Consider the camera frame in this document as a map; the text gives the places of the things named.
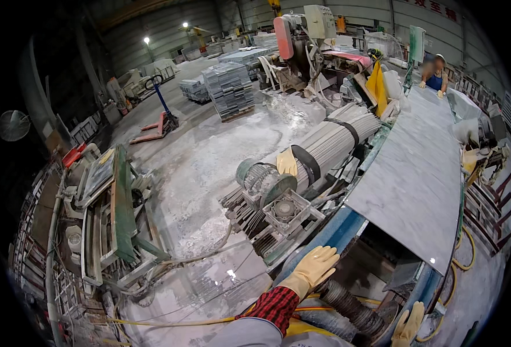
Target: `yellow rubber glove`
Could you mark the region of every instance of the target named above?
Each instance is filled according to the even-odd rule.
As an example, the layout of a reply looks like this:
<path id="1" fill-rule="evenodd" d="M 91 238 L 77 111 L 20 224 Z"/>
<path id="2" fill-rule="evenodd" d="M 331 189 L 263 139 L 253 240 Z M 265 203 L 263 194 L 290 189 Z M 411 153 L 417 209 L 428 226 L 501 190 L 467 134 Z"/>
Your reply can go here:
<path id="1" fill-rule="evenodd" d="M 292 147 L 288 147 L 276 156 L 276 169 L 279 170 L 279 174 L 289 173 L 294 177 L 298 175 L 298 165 L 292 153 Z"/>
<path id="2" fill-rule="evenodd" d="M 402 317 L 398 321 L 396 325 L 396 329 L 394 329 L 394 334 L 392 335 L 392 347 L 409 347 L 410 342 L 413 341 L 415 334 L 418 333 L 419 326 L 421 325 L 421 321 L 423 320 L 423 315 L 425 313 L 425 306 L 423 306 L 423 302 L 414 302 L 414 307 L 412 308 L 412 315 L 408 318 L 407 323 L 404 323 L 407 316 L 410 314 L 409 310 L 405 310 L 402 313 Z"/>
<path id="3" fill-rule="evenodd" d="M 336 271 L 333 265 L 338 259 L 340 254 L 336 253 L 336 247 L 317 246 L 301 258 L 292 274 L 280 282 L 279 286 L 292 289 L 300 299 L 303 299 L 311 288 Z"/>

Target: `blue pallet jack handle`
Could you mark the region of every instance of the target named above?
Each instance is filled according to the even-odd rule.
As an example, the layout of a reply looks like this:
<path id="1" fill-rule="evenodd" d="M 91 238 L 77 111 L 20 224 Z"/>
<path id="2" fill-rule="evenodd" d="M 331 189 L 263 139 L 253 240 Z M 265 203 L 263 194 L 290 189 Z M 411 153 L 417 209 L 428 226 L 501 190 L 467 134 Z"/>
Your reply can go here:
<path id="1" fill-rule="evenodd" d="M 161 80 L 159 82 L 157 82 L 157 80 L 155 79 L 156 77 L 159 77 Z M 148 88 L 149 81 L 151 81 L 151 83 L 153 84 L 153 88 Z M 163 107 L 165 108 L 165 112 L 167 113 L 167 115 L 170 115 L 171 113 L 169 111 L 169 108 L 167 107 L 167 104 L 165 104 L 165 101 L 163 100 L 163 96 L 161 95 L 161 92 L 159 91 L 159 85 L 162 84 L 162 82 L 163 82 L 163 77 L 161 75 L 155 75 L 152 78 L 150 78 L 149 80 L 145 81 L 144 88 L 149 91 L 155 89 L 155 92 L 157 93 L 159 100 L 161 100 L 161 103 L 163 104 Z"/>

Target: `pallet jack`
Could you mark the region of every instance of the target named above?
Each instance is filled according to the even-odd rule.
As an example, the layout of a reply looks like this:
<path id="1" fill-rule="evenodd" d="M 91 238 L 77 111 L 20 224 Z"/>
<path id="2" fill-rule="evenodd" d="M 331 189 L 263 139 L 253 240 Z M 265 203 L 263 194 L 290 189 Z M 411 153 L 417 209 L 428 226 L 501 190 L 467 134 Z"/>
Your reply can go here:
<path id="1" fill-rule="evenodd" d="M 159 74 L 159 75 L 155 75 L 152 78 L 150 78 L 149 80 L 145 81 L 145 85 L 144 85 L 146 90 L 151 91 L 151 90 L 155 89 L 155 92 L 157 93 L 159 100 L 161 100 L 161 103 L 163 104 L 165 111 L 161 112 L 159 121 L 157 123 L 149 124 L 149 125 L 143 127 L 141 129 L 141 131 L 157 128 L 157 133 L 136 137 L 130 141 L 130 144 L 162 139 L 168 133 L 170 133 L 174 129 L 178 128 L 178 118 L 175 117 L 172 113 L 170 113 L 169 108 L 167 107 L 167 104 L 165 104 L 165 101 L 163 100 L 163 96 L 161 95 L 161 92 L 159 91 L 159 86 L 162 84 L 162 81 L 163 81 L 163 77 Z M 149 82 L 152 83 L 153 88 L 148 88 Z"/>

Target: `red plaid sleeve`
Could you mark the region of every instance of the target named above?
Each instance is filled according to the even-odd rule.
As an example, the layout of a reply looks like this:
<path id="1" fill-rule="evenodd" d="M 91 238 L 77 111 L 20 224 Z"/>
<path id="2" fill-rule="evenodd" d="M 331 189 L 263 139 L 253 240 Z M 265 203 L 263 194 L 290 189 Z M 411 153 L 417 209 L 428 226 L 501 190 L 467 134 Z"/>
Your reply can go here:
<path id="1" fill-rule="evenodd" d="M 239 314 L 234 318 L 258 317 L 266 319 L 275 324 L 283 336 L 285 336 L 290 325 L 290 317 L 292 317 L 299 301 L 300 298 L 292 289 L 275 287 L 271 291 L 259 296 L 251 311 Z"/>

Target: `blue apron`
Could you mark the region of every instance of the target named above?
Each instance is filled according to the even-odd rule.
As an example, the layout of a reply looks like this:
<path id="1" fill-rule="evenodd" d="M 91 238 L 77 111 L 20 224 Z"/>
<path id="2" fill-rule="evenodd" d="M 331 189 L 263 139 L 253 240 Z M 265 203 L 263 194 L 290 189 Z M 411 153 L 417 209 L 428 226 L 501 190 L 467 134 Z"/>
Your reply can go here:
<path id="1" fill-rule="evenodd" d="M 432 75 L 425 84 L 432 89 L 439 91 L 440 87 L 442 87 L 442 77 L 437 77 L 435 75 Z"/>

